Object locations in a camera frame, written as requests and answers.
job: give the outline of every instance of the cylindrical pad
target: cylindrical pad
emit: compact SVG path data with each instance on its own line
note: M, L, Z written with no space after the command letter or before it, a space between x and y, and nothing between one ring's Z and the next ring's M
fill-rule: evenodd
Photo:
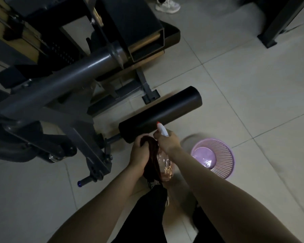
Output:
M202 97L193 86L155 104L143 112L119 123L118 129L127 143L132 143L138 135L157 129L157 121L163 125L195 110L203 104Z

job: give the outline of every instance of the white sneaker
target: white sneaker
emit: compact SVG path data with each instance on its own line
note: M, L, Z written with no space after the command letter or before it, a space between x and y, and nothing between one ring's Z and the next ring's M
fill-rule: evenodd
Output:
M164 3L160 3L159 0L157 0L155 9L160 12L175 13L179 11L180 4L173 0L166 0Z

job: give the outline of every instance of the transparent spray bottle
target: transparent spray bottle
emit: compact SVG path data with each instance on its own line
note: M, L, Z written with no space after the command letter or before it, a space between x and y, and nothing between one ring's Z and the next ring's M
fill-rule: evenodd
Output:
M161 135L169 136L166 128L162 125L162 123L157 123L157 129L161 133ZM160 166L162 181L169 181L173 176L174 164L169 159L169 156L166 155L166 153L161 148L159 148L157 159Z

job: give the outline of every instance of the person's right hand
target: person's right hand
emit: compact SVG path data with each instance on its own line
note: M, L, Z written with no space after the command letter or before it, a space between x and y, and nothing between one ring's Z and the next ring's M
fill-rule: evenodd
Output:
M170 130L168 130L169 136L163 136L157 130L154 132L153 137L158 141L159 147L167 154L170 155L171 151L181 148L178 136Z

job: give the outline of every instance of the person's left arm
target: person's left arm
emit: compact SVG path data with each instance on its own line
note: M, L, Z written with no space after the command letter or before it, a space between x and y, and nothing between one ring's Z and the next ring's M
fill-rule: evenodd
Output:
M140 147L142 136L133 144L128 166L100 194L74 213L48 243L107 242L149 159L148 143Z

